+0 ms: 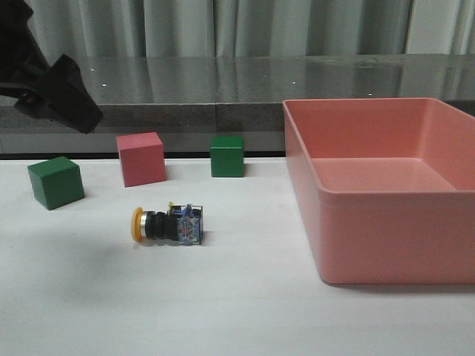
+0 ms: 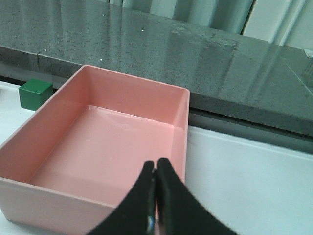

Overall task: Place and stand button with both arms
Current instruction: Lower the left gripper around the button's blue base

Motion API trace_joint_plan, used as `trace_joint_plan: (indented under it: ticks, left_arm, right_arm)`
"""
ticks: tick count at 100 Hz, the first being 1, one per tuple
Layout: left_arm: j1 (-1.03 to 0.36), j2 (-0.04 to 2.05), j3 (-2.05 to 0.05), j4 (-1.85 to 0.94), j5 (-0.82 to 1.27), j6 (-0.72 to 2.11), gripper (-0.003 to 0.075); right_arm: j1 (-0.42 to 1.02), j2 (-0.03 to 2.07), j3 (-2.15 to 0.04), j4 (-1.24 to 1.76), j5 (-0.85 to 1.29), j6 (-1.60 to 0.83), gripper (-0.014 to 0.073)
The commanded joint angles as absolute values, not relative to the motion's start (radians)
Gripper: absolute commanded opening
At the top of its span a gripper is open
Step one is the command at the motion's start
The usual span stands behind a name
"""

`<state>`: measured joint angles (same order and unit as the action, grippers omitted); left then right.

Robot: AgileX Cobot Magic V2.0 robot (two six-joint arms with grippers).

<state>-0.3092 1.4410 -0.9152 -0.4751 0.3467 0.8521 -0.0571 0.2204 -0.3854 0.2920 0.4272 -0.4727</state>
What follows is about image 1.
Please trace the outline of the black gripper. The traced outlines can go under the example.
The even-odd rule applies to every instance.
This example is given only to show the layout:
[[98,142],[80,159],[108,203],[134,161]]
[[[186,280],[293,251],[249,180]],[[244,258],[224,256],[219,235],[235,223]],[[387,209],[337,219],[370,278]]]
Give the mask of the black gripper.
[[88,134],[103,118],[87,92],[78,64],[62,55],[49,67],[28,27],[25,1],[1,2],[1,95],[34,119],[50,119]]

